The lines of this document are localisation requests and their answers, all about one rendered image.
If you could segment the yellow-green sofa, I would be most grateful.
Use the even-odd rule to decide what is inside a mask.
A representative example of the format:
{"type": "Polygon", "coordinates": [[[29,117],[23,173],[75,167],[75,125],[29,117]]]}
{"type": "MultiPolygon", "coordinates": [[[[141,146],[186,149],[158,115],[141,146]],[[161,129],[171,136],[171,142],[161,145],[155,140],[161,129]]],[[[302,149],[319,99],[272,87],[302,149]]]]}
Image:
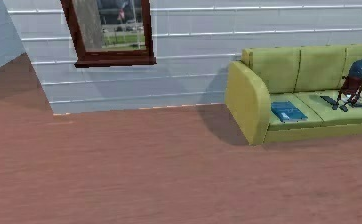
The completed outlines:
{"type": "Polygon", "coordinates": [[[248,48],[229,65],[225,104],[251,145],[362,134],[362,107],[333,110],[362,44],[248,48]],[[307,119],[281,122],[272,102],[290,101],[307,119]]]}

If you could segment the dark red framed window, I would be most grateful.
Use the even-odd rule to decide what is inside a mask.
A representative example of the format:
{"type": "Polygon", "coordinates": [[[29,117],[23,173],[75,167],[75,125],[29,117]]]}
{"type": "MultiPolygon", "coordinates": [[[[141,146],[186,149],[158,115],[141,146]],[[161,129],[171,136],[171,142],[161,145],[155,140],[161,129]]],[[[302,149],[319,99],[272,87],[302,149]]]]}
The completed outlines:
{"type": "Polygon", "coordinates": [[[76,68],[154,65],[150,0],[60,0],[76,68]]]}

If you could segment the blue book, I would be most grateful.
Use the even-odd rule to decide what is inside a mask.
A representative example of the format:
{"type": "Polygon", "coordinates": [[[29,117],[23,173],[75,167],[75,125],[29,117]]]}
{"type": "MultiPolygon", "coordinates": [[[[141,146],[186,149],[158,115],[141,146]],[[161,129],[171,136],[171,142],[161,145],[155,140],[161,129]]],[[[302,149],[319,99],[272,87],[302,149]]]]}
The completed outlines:
{"type": "Polygon", "coordinates": [[[298,122],[307,119],[307,116],[290,101],[272,102],[271,111],[283,123],[298,122]]]}

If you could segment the black remote control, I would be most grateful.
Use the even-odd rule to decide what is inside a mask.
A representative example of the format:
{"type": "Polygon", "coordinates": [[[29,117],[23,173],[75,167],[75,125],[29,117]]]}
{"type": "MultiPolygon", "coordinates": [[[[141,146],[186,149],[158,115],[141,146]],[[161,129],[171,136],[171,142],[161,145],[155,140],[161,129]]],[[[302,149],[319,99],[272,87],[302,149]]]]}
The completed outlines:
{"type": "Polygon", "coordinates": [[[327,103],[329,103],[331,105],[337,105],[337,101],[335,101],[333,98],[331,98],[329,96],[321,95],[320,98],[322,98],[324,101],[326,101],[327,103]]]}

